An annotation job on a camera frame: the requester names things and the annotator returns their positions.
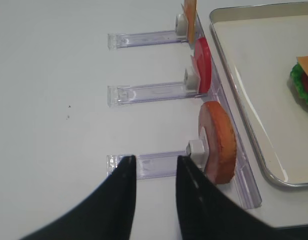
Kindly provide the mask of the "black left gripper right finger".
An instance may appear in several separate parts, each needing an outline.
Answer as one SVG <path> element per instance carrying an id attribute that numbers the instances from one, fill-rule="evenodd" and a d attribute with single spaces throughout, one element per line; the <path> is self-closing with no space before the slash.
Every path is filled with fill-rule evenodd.
<path id="1" fill-rule="evenodd" d="M 308 225 L 274 228 L 224 195 L 188 156 L 178 156 L 176 208 L 184 240 L 308 240 Z"/>

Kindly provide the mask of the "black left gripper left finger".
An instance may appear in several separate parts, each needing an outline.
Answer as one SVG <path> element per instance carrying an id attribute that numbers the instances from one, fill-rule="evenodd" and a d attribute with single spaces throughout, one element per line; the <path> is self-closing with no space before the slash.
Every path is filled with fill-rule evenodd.
<path id="1" fill-rule="evenodd" d="M 125 156 L 84 201 L 26 240 L 128 240 L 136 207 L 137 166 Z"/>

